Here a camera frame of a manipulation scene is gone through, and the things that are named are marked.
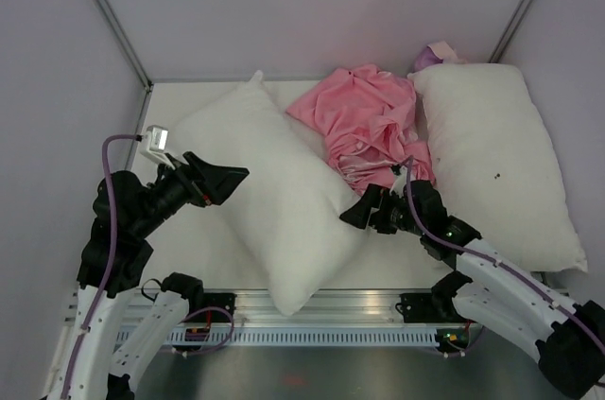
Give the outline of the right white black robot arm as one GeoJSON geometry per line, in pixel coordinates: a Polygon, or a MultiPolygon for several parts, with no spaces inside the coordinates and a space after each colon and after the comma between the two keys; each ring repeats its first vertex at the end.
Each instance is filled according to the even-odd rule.
{"type": "Polygon", "coordinates": [[[478,230],[450,215],[430,182],[398,189],[371,184],[339,218],[382,235],[416,235],[432,258],[450,268],[425,302],[435,318],[489,329],[527,354],[571,399],[603,387],[603,307],[579,304],[514,265],[478,230]]]}

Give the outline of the pink pillowcase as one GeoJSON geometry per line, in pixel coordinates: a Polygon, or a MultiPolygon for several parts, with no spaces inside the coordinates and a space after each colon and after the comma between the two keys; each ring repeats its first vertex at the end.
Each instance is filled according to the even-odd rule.
{"type": "Polygon", "coordinates": [[[413,82],[373,64],[338,68],[286,109],[323,137],[327,164],[359,195],[393,186],[391,168],[408,158],[414,179],[435,181],[416,111],[413,82]]]}

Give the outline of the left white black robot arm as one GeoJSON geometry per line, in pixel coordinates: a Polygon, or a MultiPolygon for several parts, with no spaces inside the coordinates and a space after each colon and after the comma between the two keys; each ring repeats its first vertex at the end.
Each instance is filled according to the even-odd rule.
{"type": "Polygon", "coordinates": [[[173,272],[141,323],[117,347],[123,316],[153,254],[148,237],[182,207],[221,205],[249,176],[245,167],[212,165],[191,151],[169,156],[154,182],[127,170],[106,172],[93,203],[95,220],[78,270],[73,330],[49,399],[132,399],[170,332],[225,308],[209,303],[200,279],[173,272]]]}

